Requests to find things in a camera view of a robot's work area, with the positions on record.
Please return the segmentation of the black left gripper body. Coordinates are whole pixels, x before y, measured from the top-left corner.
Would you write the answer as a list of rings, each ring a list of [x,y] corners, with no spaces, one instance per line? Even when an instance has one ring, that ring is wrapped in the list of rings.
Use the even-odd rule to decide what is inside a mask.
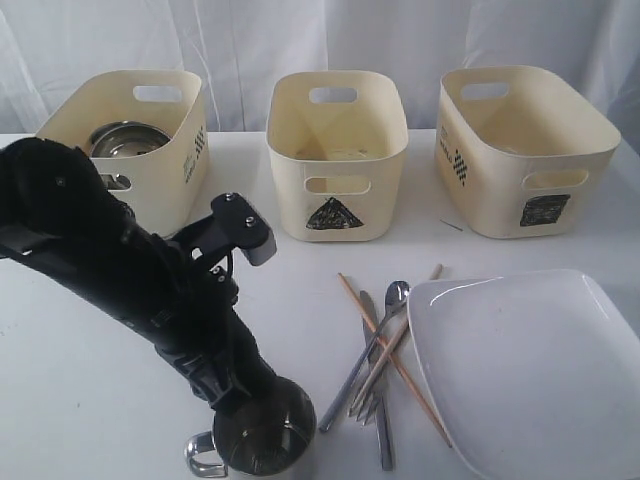
[[[233,251],[211,268],[201,268],[171,239],[156,240],[169,261],[174,297],[150,318],[158,355],[214,410],[233,413],[273,389],[277,374],[235,311],[239,287],[233,279]]]

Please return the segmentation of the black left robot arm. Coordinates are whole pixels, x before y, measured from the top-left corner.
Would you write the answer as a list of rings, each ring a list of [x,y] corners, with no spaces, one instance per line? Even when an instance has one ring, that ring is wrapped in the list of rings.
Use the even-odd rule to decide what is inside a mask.
[[[1,151],[1,254],[149,341],[220,413],[268,396],[276,373],[236,313],[233,253],[259,266],[273,231],[242,195],[169,238],[146,231],[79,149],[27,137]]]

